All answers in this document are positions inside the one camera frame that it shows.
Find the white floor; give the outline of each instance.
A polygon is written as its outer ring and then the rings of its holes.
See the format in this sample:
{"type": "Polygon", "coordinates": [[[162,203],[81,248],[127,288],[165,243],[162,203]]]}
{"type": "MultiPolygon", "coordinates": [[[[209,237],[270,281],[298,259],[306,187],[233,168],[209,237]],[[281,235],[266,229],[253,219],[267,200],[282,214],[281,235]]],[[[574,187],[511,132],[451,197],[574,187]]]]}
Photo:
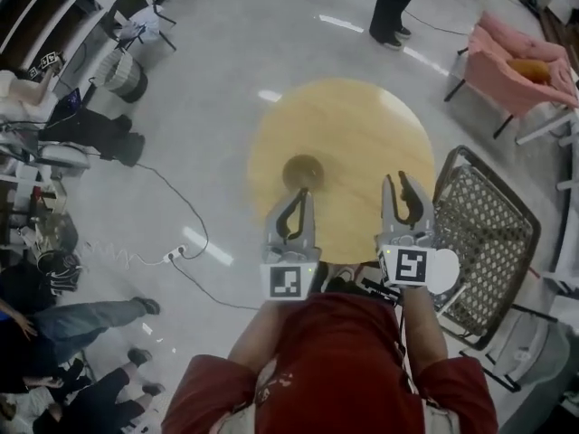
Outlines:
{"type": "MultiPolygon", "coordinates": [[[[458,145],[471,147],[510,184],[542,223],[533,266],[546,269],[559,232],[563,195],[555,183],[565,174],[554,137],[525,146],[514,138],[543,117],[530,115],[493,140],[503,113],[470,89],[450,105],[442,101],[456,79],[456,51],[467,37],[434,30],[412,18],[469,33],[483,6],[533,35],[538,23],[514,0],[413,0],[404,23],[413,38],[402,52],[378,45],[367,33],[375,0],[170,0],[166,14],[177,20],[168,31],[178,47],[162,42],[139,56],[147,66],[149,87],[136,105],[125,105],[99,90],[90,107],[114,118],[129,111],[136,131],[147,138],[141,162],[155,167],[189,199],[204,218],[212,253],[178,261],[217,298],[257,307],[262,299],[258,264],[261,229],[248,195],[245,168],[252,135],[271,106],[269,90],[280,95],[311,80],[347,77],[373,82],[398,96],[418,116],[432,141],[437,168],[458,145]],[[320,20],[331,16],[363,31],[320,20]]],[[[92,168],[69,185],[68,209],[83,241],[104,249],[138,253],[157,262],[188,243],[190,229],[203,234],[199,220],[155,175],[142,168],[92,157],[92,168]]],[[[132,345],[149,349],[155,361],[143,375],[162,382],[167,396],[147,422],[157,432],[166,404],[194,354],[226,355],[252,317],[251,311],[215,304],[170,265],[146,267],[137,259],[90,254],[81,290],[69,302],[153,297],[163,307],[147,318],[102,336],[88,351],[97,374],[125,362],[132,345]]],[[[535,307],[541,285],[530,279],[517,301],[535,307]]],[[[453,352],[460,347],[452,344],[453,352]]],[[[507,395],[491,384],[504,421],[523,394],[507,395]]]]}

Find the wooden tabletop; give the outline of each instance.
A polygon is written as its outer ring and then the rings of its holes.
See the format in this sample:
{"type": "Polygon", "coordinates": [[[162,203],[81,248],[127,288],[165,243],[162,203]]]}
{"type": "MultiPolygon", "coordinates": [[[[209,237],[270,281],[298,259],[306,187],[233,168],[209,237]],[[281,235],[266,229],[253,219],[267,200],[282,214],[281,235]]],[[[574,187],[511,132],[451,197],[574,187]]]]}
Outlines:
{"type": "Polygon", "coordinates": [[[307,186],[322,260],[355,264],[376,259],[382,182],[392,174],[399,191],[399,170],[433,194],[434,159],[418,118],[376,85],[324,79],[284,94],[271,107],[254,139],[247,175],[261,221],[288,188],[307,186]]]}

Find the electrical outlet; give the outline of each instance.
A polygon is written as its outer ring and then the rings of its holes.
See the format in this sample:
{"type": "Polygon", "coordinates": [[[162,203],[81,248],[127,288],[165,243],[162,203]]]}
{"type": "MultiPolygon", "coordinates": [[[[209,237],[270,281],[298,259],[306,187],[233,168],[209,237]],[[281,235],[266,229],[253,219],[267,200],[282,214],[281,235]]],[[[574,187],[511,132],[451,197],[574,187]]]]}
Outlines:
{"type": "Polygon", "coordinates": [[[179,259],[183,254],[187,251],[187,246],[182,244],[181,246],[177,246],[172,251],[168,252],[164,257],[163,261],[167,264],[171,263],[171,261],[175,262],[175,259],[179,259]]]}

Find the pink cushion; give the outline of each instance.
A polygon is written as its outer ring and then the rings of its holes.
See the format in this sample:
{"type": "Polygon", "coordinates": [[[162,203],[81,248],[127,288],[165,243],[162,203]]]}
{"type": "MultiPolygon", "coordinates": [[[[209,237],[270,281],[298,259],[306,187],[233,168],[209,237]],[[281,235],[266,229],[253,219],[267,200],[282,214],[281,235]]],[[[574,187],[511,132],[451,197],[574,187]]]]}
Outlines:
{"type": "Polygon", "coordinates": [[[487,12],[482,14],[470,35],[464,78],[516,117],[546,101],[579,107],[565,48],[532,39],[487,12]],[[507,65],[507,60],[512,58],[547,62],[551,85],[538,85],[525,79],[507,65]]]}

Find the trash can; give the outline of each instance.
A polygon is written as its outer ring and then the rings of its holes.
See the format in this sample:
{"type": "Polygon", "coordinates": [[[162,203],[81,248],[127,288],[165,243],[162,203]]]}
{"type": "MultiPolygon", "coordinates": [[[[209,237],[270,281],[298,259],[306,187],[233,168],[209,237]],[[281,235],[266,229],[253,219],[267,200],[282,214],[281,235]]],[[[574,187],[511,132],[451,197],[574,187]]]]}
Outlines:
{"type": "Polygon", "coordinates": [[[148,78],[141,65],[120,48],[109,53],[98,67],[93,83],[134,103],[147,90],[148,78]]]}

